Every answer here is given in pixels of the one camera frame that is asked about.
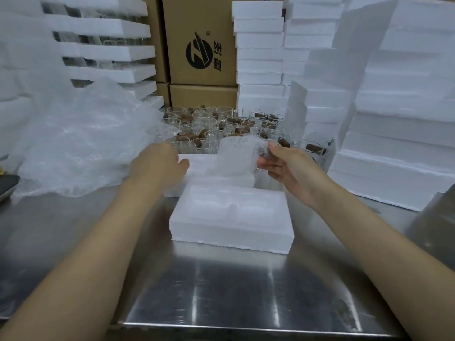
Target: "stack of styrofoam boxes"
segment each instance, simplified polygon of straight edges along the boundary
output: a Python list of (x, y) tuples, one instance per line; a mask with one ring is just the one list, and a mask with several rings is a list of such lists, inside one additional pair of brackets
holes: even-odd
[(281, 1), (234, 1), (234, 22), (237, 48), (237, 109), (279, 109), (281, 83), (283, 23)]
[(455, 182), (455, 4), (393, 0), (345, 13), (334, 47), (368, 56), (329, 175), (354, 194), (419, 211)]
[(0, 160), (31, 116), (72, 90), (40, 0), (0, 0)]
[[(156, 91), (156, 82), (146, 80), (156, 74), (155, 65), (138, 63), (140, 60), (155, 57), (153, 46), (139, 45), (139, 42), (150, 38), (150, 27), (132, 21), (135, 18), (147, 16), (145, 2), (141, 0), (42, 1), (46, 9), (52, 12), (45, 16), (52, 31), (60, 35), (61, 41), (58, 44), (62, 56), (76, 58), (82, 62), (81, 65), (67, 67), (71, 79), (96, 81), (106, 77), (122, 85), (138, 99)], [(68, 15), (68, 8), (77, 9), (81, 17)], [(108, 13), (114, 14), (113, 18), (106, 18), (105, 14)], [(80, 36), (93, 37), (95, 44), (81, 43)], [(124, 45), (118, 39), (136, 39), (138, 44)], [(86, 60), (100, 62), (99, 68), (96, 64), (95, 67), (84, 66)], [(113, 61), (121, 67), (111, 66)]]
[[(310, 49), (331, 48), (343, 0), (284, 0), (284, 59), (281, 84), (289, 86), (304, 73)], [(285, 87), (284, 97), (289, 96)]]

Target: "circular logo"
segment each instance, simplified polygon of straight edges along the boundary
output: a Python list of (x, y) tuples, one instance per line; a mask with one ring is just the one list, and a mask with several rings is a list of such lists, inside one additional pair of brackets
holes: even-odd
[(205, 69), (212, 63), (213, 51), (210, 44), (203, 40), (198, 34), (187, 45), (186, 57), (191, 67), (196, 69)]

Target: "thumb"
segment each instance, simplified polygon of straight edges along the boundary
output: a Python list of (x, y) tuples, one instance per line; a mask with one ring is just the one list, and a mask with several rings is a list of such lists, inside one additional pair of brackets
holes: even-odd
[(284, 161), (288, 161), (290, 159), (290, 155), (292, 154), (292, 150), (290, 148), (281, 147), (279, 144), (271, 141), (268, 143), (268, 148), (274, 156), (283, 159)]
[(187, 173), (188, 168), (190, 167), (190, 161), (188, 159), (182, 159), (180, 160), (180, 163), (178, 164), (179, 169), (182, 171), (183, 175)]

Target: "metal table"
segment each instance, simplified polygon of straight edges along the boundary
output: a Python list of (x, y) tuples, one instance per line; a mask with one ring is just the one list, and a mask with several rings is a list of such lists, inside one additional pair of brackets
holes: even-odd
[[(88, 232), (115, 188), (78, 199), (48, 194), (0, 206), (0, 318), (9, 318)], [(418, 215), (363, 199), (386, 221), (454, 267), (453, 203)], [(114, 323), (245, 337), (406, 338), (383, 299), (319, 216), (292, 196), (288, 256), (172, 242), (176, 199), (160, 200), (142, 230)]]

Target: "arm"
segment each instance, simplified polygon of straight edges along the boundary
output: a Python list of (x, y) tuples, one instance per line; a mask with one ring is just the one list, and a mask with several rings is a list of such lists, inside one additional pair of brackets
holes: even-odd
[(303, 151), (270, 145), (258, 165), (313, 208), (389, 304), (413, 340), (452, 340), (455, 272), (333, 182)]
[(146, 148), (99, 222), (2, 328), (0, 340), (98, 340), (116, 308), (141, 226), (162, 191), (183, 178), (168, 143)]

